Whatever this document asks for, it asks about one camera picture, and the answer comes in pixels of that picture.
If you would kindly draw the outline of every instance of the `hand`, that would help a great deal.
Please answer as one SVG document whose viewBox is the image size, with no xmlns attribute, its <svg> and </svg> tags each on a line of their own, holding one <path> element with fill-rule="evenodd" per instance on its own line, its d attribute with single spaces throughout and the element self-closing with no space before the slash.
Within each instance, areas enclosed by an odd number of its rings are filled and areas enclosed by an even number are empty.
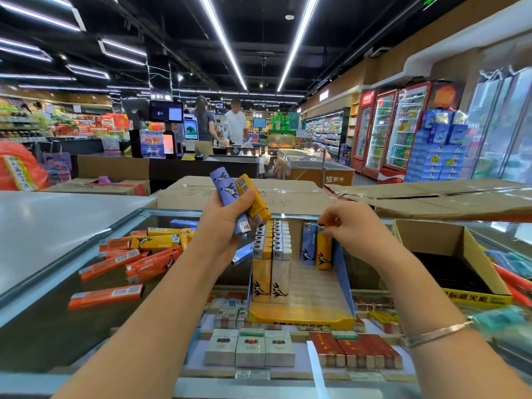
<svg viewBox="0 0 532 399">
<path fill-rule="evenodd" d="M 230 205 L 223 207 L 215 190 L 203 208 L 202 216 L 185 252 L 196 250 L 198 256 L 206 259 L 209 270 L 218 277 L 235 256 L 242 234 L 233 235 L 236 218 L 251 207 L 255 191 L 249 189 Z"/>
<path fill-rule="evenodd" d="M 355 257 L 375 266 L 404 247 L 366 203 L 336 201 L 318 220 L 325 234 L 332 236 Z"/>
</svg>

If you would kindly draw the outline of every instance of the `white t-shirt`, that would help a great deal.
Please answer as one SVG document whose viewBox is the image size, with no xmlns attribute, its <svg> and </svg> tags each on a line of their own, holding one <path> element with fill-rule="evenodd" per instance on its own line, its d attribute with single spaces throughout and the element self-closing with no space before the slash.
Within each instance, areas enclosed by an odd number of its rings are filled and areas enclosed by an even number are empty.
<svg viewBox="0 0 532 399">
<path fill-rule="evenodd" d="M 246 117 L 242 111 L 233 113 L 229 111 L 226 113 L 227 123 L 229 123 L 229 131 L 231 132 L 231 140 L 237 146 L 241 146 L 244 141 L 244 129 L 247 129 Z"/>
</svg>

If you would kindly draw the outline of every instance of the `man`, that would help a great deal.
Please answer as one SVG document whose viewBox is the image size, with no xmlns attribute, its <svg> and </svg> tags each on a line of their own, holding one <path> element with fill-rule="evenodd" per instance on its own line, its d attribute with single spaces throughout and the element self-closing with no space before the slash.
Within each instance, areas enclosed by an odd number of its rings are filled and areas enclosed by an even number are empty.
<svg viewBox="0 0 532 399">
<path fill-rule="evenodd" d="M 196 98 L 196 110 L 192 114 L 196 116 L 198 123 L 198 141 L 194 142 L 196 154 L 202 154 L 204 157 L 214 155 L 213 139 L 216 139 L 218 144 L 229 147 L 229 140 L 221 140 L 214 130 L 214 116 L 207 110 L 207 99 L 203 95 Z"/>
<path fill-rule="evenodd" d="M 246 117 L 240 110 L 240 99 L 231 100 L 231 110 L 226 113 L 229 131 L 231 132 L 231 141 L 236 146 L 241 146 L 249 139 L 249 130 L 247 128 Z"/>
</svg>

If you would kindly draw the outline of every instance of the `screen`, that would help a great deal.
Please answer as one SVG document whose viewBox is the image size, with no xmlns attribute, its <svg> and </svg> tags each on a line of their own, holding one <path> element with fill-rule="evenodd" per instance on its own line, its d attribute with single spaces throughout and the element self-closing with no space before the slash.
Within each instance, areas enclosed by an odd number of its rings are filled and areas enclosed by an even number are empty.
<svg viewBox="0 0 532 399">
<path fill-rule="evenodd" d="M 164 153 L 173 154 L 173 137 L 171 134 L 163 134 Z"/>
<path fill-rule="evenodd" d="M 185 140 L 198 140 L 198 123 L 196 120 L 183 120 Z"/>
<path fill-rule="evenodd" d="M 152 100 L 150 102 L 150 121 L 152 122 L 182 122 L 183 104 Z"/>
<path fill-rule="evenodd" d="M 266 119 L 263 117 L 254 117 L 253 127 L 266 127 Z"/>
</svg>

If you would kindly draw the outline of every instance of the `bracelet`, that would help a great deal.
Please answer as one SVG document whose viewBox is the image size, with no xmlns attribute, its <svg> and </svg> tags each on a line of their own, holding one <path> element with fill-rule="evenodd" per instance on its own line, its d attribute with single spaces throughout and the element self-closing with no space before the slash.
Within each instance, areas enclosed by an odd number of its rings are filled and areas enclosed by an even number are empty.
<svg viewBox="0 0 532 399">
<path fill-rule="evenodd" d="M 446 328 L 433 330 L 432 332 L 423 333 L 421 335 L 412 336 L 412 337 L 405 337 L 404 342 L 407 347 L 417 347 L 422 344 L 433 342 L 435 340 L 441 339 L 442 337 L 452 335 L 459 330 L 462 330 L 469 325 L 475 323 L 475 320 L 468 317 L 468 321 L 464 323 L 459 323 L 453 326 L 448 326 Z"/>
</svg>

